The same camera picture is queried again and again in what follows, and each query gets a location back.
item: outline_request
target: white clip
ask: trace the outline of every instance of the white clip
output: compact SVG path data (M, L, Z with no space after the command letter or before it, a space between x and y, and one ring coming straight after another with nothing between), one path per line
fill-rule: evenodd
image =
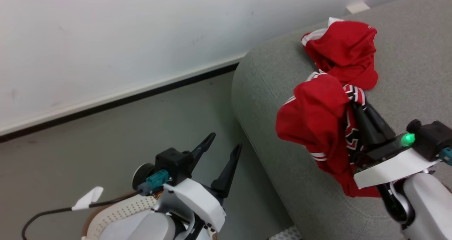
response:
M77 201L76 205L72 207L72 210L81 210L89 208L89 205L93 202L96 202L100 195L102 195L103 187L94 187L90 192L86 193L79 201Z

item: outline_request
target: cable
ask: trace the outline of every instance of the cable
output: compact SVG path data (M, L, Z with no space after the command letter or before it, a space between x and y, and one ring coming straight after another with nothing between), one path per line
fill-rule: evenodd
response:
M155 195L152 195L155 199L160 198L160 195L162 195L163 191L157 192Z
M99 203L93 203L93 204L89 205L89 208L115 204L115 203L118 203L120 201L126 200L126 199L131 198L131 197L133 197L135 195L138 195L138 194L140 194L140 191L137 191L137 192L125 195L124 197L121 197L121 198L116 198L116 199L112 199L112 200L104 201L104 202L99 202ZM68 211L72 211L72 207L66 207L66 208L61 208L61 209L56 209L56 210L44 211L44 212L36 214L29 221L27 221L27 223L22 228L22 239L23 240L27 240L27 237L25 236L25 232L27 231L27 228L29 227L30 224L32 224L33 221L35 221L39 217L44 216L44 215L49 215L49 214L68 212Z

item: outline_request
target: red jacket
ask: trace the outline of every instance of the red jacket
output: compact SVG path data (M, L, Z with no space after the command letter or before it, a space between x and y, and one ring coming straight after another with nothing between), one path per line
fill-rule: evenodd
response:
M295 87L294 96L278 112L276 132L283 140L306 146L318 167L331 174L346 195L379 197L374 187L358 190L349 161L349 152L362 149L350 100L364 104L363 90L373 88L378 79L373 56L376 30L341 21L320 31L306 34L302 42L325 72Z

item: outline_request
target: perforated white panel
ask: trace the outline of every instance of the perforated white panel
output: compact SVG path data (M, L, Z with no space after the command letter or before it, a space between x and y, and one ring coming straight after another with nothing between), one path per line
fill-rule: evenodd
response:
M156 201L153 197L136 195L106 208L98 213L89 224L85 240L99 240L101 233L108 224L151 209Z
M297 227L292 226L279 232L273 237L270 237L268 240L302 240L302 235L298 231Z

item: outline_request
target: black cable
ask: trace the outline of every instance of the black cable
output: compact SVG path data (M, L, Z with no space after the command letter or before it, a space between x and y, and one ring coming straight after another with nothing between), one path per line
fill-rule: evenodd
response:
M106 205L111 205L111 204L114 204L114 203L118 203L120 201L123 201L123 200L126 200L128 198L131 198L131 197L133 197L135 195L138 195L138 194L140 194L140 192L141 191L137 191L137 192L131 193L129 195L125 195L124 197L112 199L112 200L109 200L109 201L93 203L93 204L89 205L89 208L94 208L94 207L99 207L99 206L106 206ZM27 223L22 228L22 239L23 240L27 240L27 237L25 236L25 232L27 231L27 228L29 227L29 225L32 224L32 222L35 219L38 219L39 217L44 216L44 215L48 215L48 214L62 213L62 212L68 212L68 211L72 211L72 207L66 207L66 208L61 208L61 209L56 209L56 210L44 211L44 212L36 214L31 219L29 219L29 221L27 221Z

